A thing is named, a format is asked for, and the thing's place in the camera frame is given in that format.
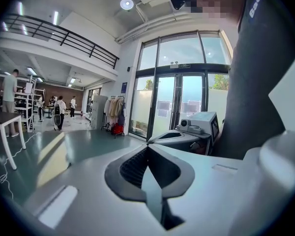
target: white cable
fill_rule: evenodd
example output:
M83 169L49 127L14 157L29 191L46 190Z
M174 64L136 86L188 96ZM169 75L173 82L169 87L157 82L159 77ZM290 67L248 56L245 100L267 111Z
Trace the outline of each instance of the white cable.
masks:
M31 137L30 137L25 143L27 143L32 137L37 136L38 134L40 134L40 133L36 133L36 134L32 135L32 136L31 136ZM22 149L23 149L23 148L21 148L18 152L16 152L15 155L12 156L12 157L15 157L18 153L20 153L20 152L22 151ZM11 192L11 194L12 194L12 199L13 199L13 192L10 190L10 182L9 182L8 180L6 180L7 177L8 177L8 171L6 170L5 165L6 165L6 163L8 162L8 160L9 160L9 158L6 158L5 163L4 163L4 165L3 165L3 166L4 166L4 169L5 169L5 174L3 174L3 175L0 177L0 183L8 182L8 189L9 189L9 191Z

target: brick wall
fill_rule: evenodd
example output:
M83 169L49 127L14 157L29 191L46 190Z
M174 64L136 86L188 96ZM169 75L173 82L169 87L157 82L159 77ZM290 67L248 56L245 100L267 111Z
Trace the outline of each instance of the brick wall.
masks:
M37 89L45 89L45 106L48 105L51 96L63 96L63 101L65 102L67 108L70 107L70 101L73 96L75 96L75 104L77 104L76 111L81 111L82 109L82 99L83 99L83 91L78 91L70 88L62 88L62 87L55 87L51 85L36 84Z

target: tree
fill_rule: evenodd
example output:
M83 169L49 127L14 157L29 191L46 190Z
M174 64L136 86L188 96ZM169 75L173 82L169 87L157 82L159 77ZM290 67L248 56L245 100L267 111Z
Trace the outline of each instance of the tree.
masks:
M219 90L228 90L228 87L229 87L229 77L222 74L216 74L214 77L214 85L209 88L219 89Z
M148 79L144 90L153 90L153 81Z

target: person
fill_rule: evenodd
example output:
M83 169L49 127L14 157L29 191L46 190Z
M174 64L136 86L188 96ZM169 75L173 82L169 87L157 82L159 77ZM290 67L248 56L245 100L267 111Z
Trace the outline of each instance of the person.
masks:
M61 131L62 130L62 125L63 125L63 120L64 120L64 111L67 108L64 101L63 101L62 96L59 96L59 100L55 103L55 106L58 106L58 105L59 105L59 108L60 108L60 118L61 118L60 125L58 125L58 130Z
M295 14L288 0L196 0L208 16L238 26L223 130L211 155L243 159L285 128L269 93L295 59Z
M19 75L19 70L14 69L13 73L7 75L3 81L3 98L2 98L2 111L7 113L14 113L14 94L17 89L16 77ZM15 132L14 123L5 127L6 136L16 137L19 133Z
M44 104L45 104L44 94L41 93L40 94L40 98L38 100L38 113L39 113L39 121L40 122L43 121L43 119L41 118L41 116L43 115L43 117L44 117Z
M51 99L49 100L49 106L53 107L55 105L55 97L51 96Z
M75 107L76 107L76 104L75 104L75 96L74 96L70 102L70 108L71 108L70 117L71 118L74 118Z

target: black pants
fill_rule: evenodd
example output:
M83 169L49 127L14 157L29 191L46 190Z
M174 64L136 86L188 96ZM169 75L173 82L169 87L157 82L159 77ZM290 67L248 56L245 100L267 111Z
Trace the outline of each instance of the black pants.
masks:
M43 117L44 117L44 110L42 108L38 108L39 120L41 120L42 113L43 113Z
M74 117L74 108L71 108L70 117Z
M60 120L60 125L58 125L58 129L59 129L59 130L62 130L64 114L60 114L60 118L61 118L61 120Z

